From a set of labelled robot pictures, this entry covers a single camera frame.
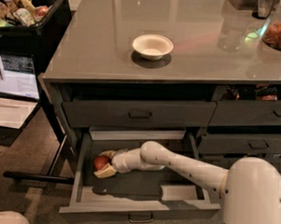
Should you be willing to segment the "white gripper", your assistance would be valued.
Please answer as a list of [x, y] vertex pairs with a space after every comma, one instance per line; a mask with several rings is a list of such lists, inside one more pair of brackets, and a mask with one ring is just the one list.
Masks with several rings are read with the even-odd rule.
[[118, 172], [129, 173], [133, 170], [139, 170], [142, 165], [141, 149], [121, 149], [119, 151], [106, 150], [100, 156], [107, 156], [111, 164], [106, 164], [101, 170], [94, 174], [98, 178], [109, 178]]

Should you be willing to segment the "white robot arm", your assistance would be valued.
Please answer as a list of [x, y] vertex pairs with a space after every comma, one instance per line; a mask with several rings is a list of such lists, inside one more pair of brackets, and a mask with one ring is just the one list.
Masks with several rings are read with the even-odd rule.
[[223, 199], [222, 224], [281, 224], [281, 174], [256, 157], [242, 158], [223, 169], [150, 140], [133, 150], [104, 151], [93, 159], [93, 166], [98, 178], [168, 167]]

